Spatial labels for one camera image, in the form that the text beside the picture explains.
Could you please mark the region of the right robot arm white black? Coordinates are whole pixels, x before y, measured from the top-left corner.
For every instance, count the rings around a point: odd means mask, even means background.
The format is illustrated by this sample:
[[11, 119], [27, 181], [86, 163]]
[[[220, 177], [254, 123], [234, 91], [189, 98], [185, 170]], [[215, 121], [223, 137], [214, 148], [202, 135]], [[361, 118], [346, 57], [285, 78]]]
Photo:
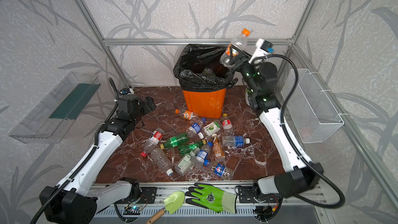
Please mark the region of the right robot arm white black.
[[233, 70], [242, 74], [249, 88], [249, 104], [271, 135], [284, 168], [282, 174], [255, 180], [254, 197], [257, 200], [267, 195], [299, 198], [301, 193], [314, 189], [319, 176], [303, 162], [312, 160], [280, 116], [282, 106], [274, 94], [278, 82], [276, 66], [269, 62], [256, 65], [247, 55], [237, 55], [231, 63]]

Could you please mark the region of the bright green label bottle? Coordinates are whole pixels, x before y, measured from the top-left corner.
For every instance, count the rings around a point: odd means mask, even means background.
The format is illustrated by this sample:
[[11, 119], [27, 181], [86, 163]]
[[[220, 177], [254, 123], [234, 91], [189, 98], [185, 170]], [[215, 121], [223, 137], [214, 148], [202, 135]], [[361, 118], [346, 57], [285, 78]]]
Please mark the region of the bright green label bottle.
[[214, 71], [209, 67], [204, 68], [204, 70], [202, 71], [202, 75], [215, 77]]

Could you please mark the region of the small orange label bottle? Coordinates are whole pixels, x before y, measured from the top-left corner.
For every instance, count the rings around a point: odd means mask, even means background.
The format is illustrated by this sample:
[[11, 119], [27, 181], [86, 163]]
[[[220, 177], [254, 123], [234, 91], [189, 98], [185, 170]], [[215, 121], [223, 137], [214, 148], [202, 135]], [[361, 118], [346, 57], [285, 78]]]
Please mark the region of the small orange label bottle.
[[247, 29], [243, 29], [240, 34], [234, 37], [226, 51], [220, 58], [220, 63], [227, 68], [232, 68], [233, 61], [237, 58], [238, 55], [242, 54], [242, 52], [247, 48], [248, 37], [251, 32]]

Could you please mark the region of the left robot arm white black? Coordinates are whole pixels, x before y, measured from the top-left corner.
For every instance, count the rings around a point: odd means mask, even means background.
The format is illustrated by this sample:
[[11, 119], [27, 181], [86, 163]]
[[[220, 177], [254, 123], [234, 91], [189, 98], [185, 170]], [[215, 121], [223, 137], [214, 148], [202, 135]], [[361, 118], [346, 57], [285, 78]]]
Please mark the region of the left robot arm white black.
[[141, 190], [135, 179], [124, 178], [97, 191], [90, 188], [114, 151], [135, 130], [141, 118], [155, 108], [152, 97], [142, 100], [134, 94], [122, 95], [78, 164], [56, 186], [47, 186], [40, 193], [41, 208], [31, 223], [44, 214], [49, 222], [56, 224], [88, 224], [95, 214], [119, 200], [139, 198]]

